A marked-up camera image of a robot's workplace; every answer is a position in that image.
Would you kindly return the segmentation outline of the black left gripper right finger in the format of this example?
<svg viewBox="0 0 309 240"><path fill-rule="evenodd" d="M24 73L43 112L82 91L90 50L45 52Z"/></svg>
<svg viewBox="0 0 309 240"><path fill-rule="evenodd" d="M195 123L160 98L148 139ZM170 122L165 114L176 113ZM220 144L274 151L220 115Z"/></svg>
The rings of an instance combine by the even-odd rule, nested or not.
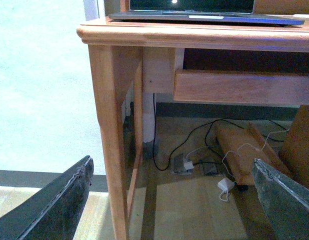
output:
<svg viewBox="0 0 309 240"><path fill-rule="evenodd" d="M252 176L258 199L279 240L309 240L309 189L256 158Z"/></svg>

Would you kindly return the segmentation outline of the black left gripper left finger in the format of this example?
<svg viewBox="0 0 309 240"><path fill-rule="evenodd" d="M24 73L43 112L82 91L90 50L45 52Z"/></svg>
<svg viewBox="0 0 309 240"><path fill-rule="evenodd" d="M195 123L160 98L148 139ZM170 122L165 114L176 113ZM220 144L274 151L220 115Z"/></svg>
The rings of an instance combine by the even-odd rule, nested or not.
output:
<svg viewBox="0 0 309 240"><path fill-rule="evenodd" d="M85 208L93 159L87 155L0 217L0 240L71 240Z"/></svg>

